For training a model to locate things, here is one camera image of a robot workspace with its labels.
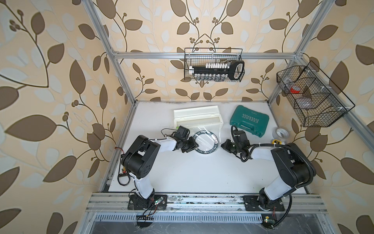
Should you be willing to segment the yellow tape measure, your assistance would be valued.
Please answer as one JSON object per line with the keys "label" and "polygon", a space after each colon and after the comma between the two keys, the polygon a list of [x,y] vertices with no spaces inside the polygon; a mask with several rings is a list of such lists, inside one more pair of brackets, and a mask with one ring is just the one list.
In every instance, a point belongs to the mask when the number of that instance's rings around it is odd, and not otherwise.
{"label": "yellow tape measure", "polygon": [[280,141],[280,140],[278,140],[278,139],[274,139],[274,140],[272,140],[271,144],[273,144],[273,145],[279,145],[279,144],[282,145],[283,142]]}

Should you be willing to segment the green tool case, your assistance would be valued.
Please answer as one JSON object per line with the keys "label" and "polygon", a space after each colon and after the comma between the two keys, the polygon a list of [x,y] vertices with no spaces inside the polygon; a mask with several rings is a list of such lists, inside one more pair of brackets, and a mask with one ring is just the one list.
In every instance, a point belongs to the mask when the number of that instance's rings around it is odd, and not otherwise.
{"label": "green tool case", "polygon": [[245,130],[257,137],[266,133],[269,123],[269,115],[256,112],[242,105],[238,105],[230,119],[230,125]]}

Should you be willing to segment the red item in basket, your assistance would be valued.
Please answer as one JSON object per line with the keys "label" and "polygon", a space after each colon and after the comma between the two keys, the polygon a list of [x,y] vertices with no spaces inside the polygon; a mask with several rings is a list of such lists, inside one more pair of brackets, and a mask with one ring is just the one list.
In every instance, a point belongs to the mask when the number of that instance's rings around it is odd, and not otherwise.
{"label": "red item in basket", "polygon": [[291,86],[291,88],[290,88],[290,93],[291,94],[299,94],[300,92],[301,92],[301,88],[299,87],[299,86],[297,86],[297,85],[293,85],[293,86]]}

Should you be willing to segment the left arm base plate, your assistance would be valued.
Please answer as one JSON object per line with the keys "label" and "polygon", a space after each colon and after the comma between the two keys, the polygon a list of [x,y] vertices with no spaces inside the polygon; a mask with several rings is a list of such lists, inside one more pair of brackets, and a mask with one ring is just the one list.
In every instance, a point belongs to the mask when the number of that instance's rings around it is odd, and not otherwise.
{"label": "left arm base plate", "polygon": [[167,195],[151,195],[148,199],[144,199],[137,194],[130,195],[128,210],[146,210],[151,207],[156,207],[158,210],[166,210],[168,202]]}

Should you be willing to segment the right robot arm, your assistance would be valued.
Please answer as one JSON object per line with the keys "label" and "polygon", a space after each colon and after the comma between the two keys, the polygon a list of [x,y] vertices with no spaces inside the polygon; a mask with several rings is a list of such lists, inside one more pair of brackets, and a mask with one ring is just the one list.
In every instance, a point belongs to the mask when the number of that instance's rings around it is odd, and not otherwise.
{"label": "right robot arm", "polygon": [[317,174],[311,161],[294,143],[251,144],[246,133],[235,125],[231,127],[231,137],[232,140],[226,140],[221,147],[241,162],[267,160],[275,163],[278,177],[260,190],[258,202],[262,206],[308,186]]}

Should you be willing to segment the white plate green rim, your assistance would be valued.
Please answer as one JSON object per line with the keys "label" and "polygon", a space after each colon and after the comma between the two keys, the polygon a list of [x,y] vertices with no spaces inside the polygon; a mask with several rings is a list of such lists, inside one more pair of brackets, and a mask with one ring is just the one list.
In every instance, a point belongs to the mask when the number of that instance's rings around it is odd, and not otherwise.
{"label": "white plate green rim", "polygon": [[199,144],[199,147],[195,149],[200,154],[211,154],[218,148],[218,138],[211,131],[203,130],[197,132],[194,136],[195,141]]}

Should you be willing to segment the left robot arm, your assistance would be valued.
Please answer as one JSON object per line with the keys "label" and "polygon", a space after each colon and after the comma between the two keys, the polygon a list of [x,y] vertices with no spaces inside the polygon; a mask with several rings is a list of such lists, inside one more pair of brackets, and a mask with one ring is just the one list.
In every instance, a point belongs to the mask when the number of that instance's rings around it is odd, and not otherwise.
{"label": "left robot arm", "polygon": [[173,133],[159,139],[139,135],[129,149],[121,155],[121,165],[134,181],[137,196],[148,200],[154,195],[154,188],[148,174],[157,155],[178,150],[182,153],[189,153],[198,147],[195,138],[190,136],[190,130],[183,126],[179,126]]}

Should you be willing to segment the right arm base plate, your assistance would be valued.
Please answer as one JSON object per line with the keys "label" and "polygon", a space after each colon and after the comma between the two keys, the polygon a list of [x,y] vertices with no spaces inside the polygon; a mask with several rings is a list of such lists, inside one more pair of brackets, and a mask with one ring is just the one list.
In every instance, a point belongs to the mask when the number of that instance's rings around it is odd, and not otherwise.
{"label": "right arm base plate", "polygon": [[247,195],[243,196],[244,206],[246,211],[264,211],[264,212],[283,212],[285,211],[281,199],[269,200],[264,196]]}

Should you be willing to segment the clear tape roll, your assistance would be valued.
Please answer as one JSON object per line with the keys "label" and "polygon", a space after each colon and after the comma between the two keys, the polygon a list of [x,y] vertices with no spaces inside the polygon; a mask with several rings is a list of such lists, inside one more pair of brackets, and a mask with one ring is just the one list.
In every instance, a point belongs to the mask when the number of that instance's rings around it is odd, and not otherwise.
{"label": "clear tape roll", "polygon": [[286,142],[290,137],[290,133],[286,129],[280,127],[274,129],[272,135],[275,140],[282,142]]}

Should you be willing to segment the black socket set holder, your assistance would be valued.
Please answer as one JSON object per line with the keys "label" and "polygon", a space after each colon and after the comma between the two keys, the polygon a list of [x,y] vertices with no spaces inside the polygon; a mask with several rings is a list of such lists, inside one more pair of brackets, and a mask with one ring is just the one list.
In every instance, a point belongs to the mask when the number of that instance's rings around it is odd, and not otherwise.
{"label": "black socket set holder", "polygon": [[188,74],[197,81],[240,82],[245,74],[243,60],[229,60],[225,63],[206,63],[190,66]]}

